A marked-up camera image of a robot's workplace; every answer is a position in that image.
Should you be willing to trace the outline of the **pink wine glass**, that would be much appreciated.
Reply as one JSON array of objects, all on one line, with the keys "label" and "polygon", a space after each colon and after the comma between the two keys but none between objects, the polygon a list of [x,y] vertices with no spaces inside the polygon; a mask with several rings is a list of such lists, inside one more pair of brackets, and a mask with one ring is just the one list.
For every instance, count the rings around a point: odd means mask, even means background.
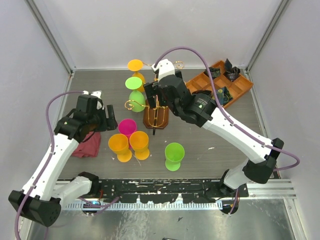
[{"label": "pink wine glass", "polygon": [[119,133],[125,135],[128,139],[137,129],[137,123],[131,118],[124,119],[118,124]]}]

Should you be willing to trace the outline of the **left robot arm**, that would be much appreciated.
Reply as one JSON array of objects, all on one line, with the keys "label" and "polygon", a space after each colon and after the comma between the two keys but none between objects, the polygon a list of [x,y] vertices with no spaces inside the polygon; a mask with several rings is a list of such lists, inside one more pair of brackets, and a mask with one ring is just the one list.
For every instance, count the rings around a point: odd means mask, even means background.
[{"label": "left robot arm", "polygon": [[118,127],[112,105],[104,106],[101,91],[83,91],[76,107],[50,127],[50,146],[34,174],[21,190],[12,190],[8,201],[18,217],[50,227],[63,207],[86,195],[95,198],[101,185],[98,176],[81,172],[60,189],[54,189],[67,160],[90,132],[112,131]]}]

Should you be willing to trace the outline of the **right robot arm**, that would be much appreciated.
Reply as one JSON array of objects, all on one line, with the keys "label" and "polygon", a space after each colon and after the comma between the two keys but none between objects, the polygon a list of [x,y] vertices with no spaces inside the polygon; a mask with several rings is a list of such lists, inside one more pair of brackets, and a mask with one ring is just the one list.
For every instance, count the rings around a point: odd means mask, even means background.
[{"label": "right robot arm", "polygon": [[244,163],[224,172],[219,182],[223,196],[231,197],[239,186],[250,181],[268,182],[280,154],[269,146],[282,149],[284,142],[280,138],[265,138],[231,116],[225,116],[210,90],[190,92],[185,82],[174,74],[143,87],[150,107],[155,107],[158,100],[160,106],[168,107],[175,116],[219,135],[247,156]]}]

